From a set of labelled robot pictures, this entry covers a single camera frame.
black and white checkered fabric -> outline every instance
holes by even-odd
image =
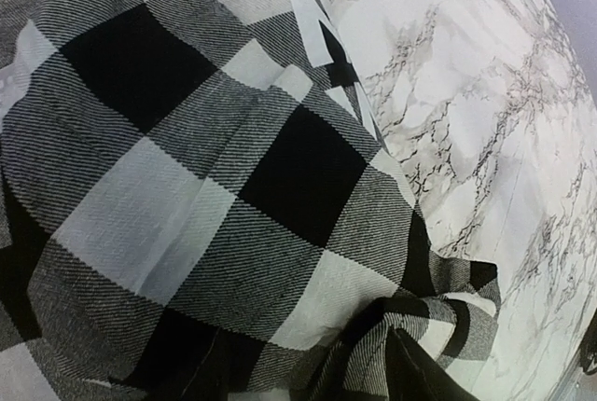
[[[0,0],[0,34],[0,399],[398,399],[397,330],[472,384],[496,269],[430,250],[320,0]]]

buffalo plaid cloth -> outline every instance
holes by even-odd
[[[0,398],[463,387],[494,265],[430,250],[320,0],[0,0]]]

white marble table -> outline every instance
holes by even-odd
[[[324,0],[436,249],[499,266],[473,393],[545,400],[597,308],[597,110],[549,0]]]

